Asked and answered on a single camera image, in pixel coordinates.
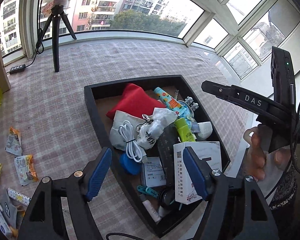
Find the black cable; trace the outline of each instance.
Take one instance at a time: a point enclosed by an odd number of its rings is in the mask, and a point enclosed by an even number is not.
[[[300,103],[299,103],[299,106],[298,106],[298,111],[297,111],[297,117],[296,118],[299,119],[299,116],[300,116]],[[300,169],[297,166],[297,162],[296,162],[296,159],[295,159],[295,156],[294,156],[294,153],[295,153],[295,150],[296,150],[296,147],[297,147],[297,138],[298,138],[299,129],[300,129],[300,120],[297,122],[295,130],[293,131],[293,127],[292,127],[292,130],[291,130],[291,137],[290,137],[290,154],[291,154],[291,158],[290,159],[291,159],[296,171],[300,174]]]
[[[139,237],[136,237],[136,236],[132,236],[132,235],[128,235],[128,234],[124,234],[124,233],[108,233],[105,236],[105,239],[106,240],[110,240],[109,236],[125,236],[127,238],[134,239],[134,240],[144,240],[142,238],[139,238]]]
[[[40,39],[40,37],[43,35],[43,30],[41,27],[39,27],[39,20],[40,20],[39,17],[41,16],[42,2],[43,2],[43,0],[41,0],[41,2],[40,2],[40,8],[39,8],[39,3],[37,3],[37,12],[38,12],[38,14],[36,16],[37,42],[35,45],[35,56],[34,56],[34,59],[32,60],[32,62],[29,65],[25,66],[26,68],[33,64],[37,55],[40,55],[44,52],[44,46],[42,43],[42,39]]]

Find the tripod leg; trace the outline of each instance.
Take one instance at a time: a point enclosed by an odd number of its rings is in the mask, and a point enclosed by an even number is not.
[[[41,35],[40,37],[37,38],[36,46],[38,46],[38,45],[42,42],[43,37],[44,37],[44,35],[45,35],[45,33],[46,33],[46,31],[47,31],[47,29],[48,29],[50,23],[51,23],[52,17],[53,17],[53,15],[50,15],[50,16],[48,17],[48,19],[46,20],[46,23],[45,23],[44,28],[43,28],[43,31],[42,31],[42,35]]]
[[[60,28],[60,16],[52,18],[52,51],[53,51],[53,63],[55,72],[60,71],[59,64],[59,28]]]
[[[66,28],[69,30],[69,33],[71,34],[72,38],[74,38],[76,40],[77,38],[75,37],[74,31],[73,31],[73,29],[70,25],[70,22],[69,22],[69,19],[68,19],[67,15],[64,12],[62,12],[60,14],[60,16],[61,16]]]

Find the power strip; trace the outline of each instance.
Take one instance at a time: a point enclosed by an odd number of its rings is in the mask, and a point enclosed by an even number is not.
[[[12,74],[15,74],[15,73],[18,73],[18,72],[22,72],[22,71],[25,70],[25,68],[26,68],[25,64],[20,65],[20,66],[16,66],[16,67],[11,68],[9,73],[10,73],[10,75],[12,75]]]

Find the white cup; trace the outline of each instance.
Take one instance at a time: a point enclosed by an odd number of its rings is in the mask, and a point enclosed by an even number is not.
[[[202,139],[207,139],[212,134],[212,125],[210,122],[199,122],[200,133],[198,136]]]

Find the metal screw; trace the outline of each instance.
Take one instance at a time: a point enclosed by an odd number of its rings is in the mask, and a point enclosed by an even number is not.
[[[49,177],[44,177],[44,178],[42,179],[42,182],[43,182],[43,183],[48,183],[48,182],[49,182]]]
[[[221,171],[219,171],[219,170],[213,170],[212,174],[215,175],[215,176],[220,176],[221,175]]]
[[[83,175],[83,172],[82,171],[76,171],[74,172],[74,177],[81,177]]]
[[[254,181],[253,176],[250,176],[250,175],[246,176],[246,181],[249,181],[249,182]]]

